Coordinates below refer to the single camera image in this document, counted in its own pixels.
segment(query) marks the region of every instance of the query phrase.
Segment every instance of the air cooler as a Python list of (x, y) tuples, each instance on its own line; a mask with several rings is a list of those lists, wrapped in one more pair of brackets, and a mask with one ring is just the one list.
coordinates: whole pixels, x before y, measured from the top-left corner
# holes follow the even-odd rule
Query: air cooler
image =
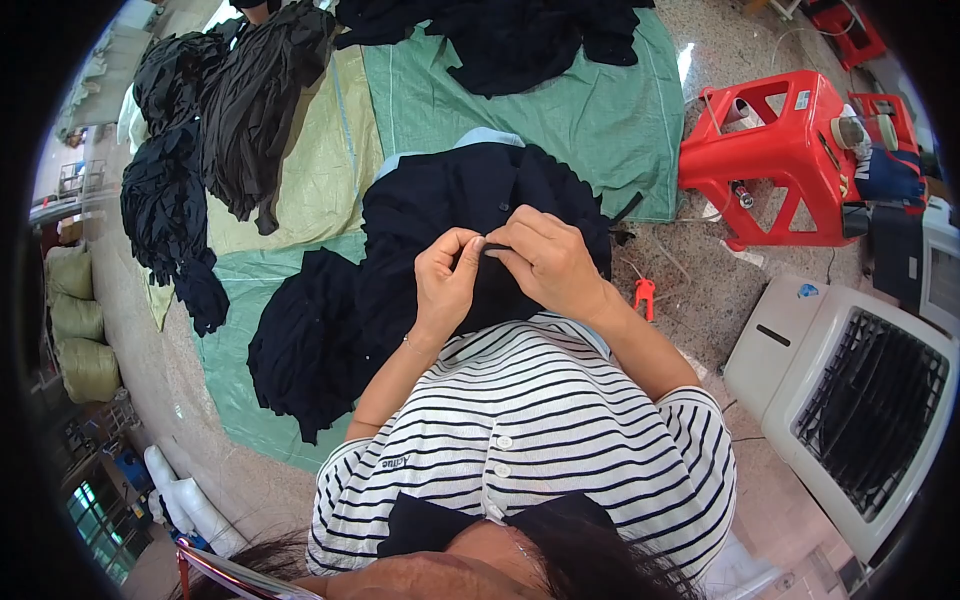
[(867, 563), (947, 429), (960, 345), (847, 287), (774, 278), (724, 370), (733, 397)]

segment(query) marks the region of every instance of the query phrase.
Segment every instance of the white appliance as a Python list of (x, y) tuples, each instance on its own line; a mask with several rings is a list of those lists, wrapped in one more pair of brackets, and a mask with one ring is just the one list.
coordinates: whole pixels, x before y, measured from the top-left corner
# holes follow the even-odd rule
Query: white appliance
[(947, 430), (960, 344), (847, 287), (774, 278), (724, 370), (733, 396), (866, 563)]
[(960, 229), (950, 224), (951, 210), (937, 196), (926, 204), (920, 316), (960, 338)]

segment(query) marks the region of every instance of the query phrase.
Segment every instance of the woman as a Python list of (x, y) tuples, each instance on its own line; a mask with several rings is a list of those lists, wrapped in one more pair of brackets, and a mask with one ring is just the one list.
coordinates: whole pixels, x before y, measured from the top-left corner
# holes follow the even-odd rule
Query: woman
[[(447, 341), (487, 243), (550, 312)], [(729, 432), (580, 231), (521, 206), (486, 237), (448, 231), (415, 270), (416, 324), (318, 474), (314, 576), (297, 585), (334, 600), (696, 595), (732, 519)], [(235, 560), (287, 563), (283, 546)]]

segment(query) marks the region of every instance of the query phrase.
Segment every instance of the hand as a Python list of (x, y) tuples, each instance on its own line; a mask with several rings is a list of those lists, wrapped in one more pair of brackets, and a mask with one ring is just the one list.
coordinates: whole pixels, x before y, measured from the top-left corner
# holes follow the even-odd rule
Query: hand
[[(409, 337), (414, 350), (442, 348), (469, 312), (483, 246), (484, 237), (476, 231), (452, 228), (417, 256), (417, 322)], [(460, 260), (451, 271), (457, 252)]]
[(600, 277), (580, 230), (551, 214), (522, 205), (487, 242), (512, 250), (489, 250), (513, 274), (523, 293), (547, 310), (588, 324), (620, 295)]

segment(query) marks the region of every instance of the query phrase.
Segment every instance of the air cooler vent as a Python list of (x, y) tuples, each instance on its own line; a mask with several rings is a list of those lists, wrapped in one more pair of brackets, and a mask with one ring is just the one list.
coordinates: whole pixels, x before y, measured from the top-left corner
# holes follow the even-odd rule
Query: air cooler vent
[(924, 440), (947, 377), (944, 357), (854, 309), (793, 434), (871, 521)]

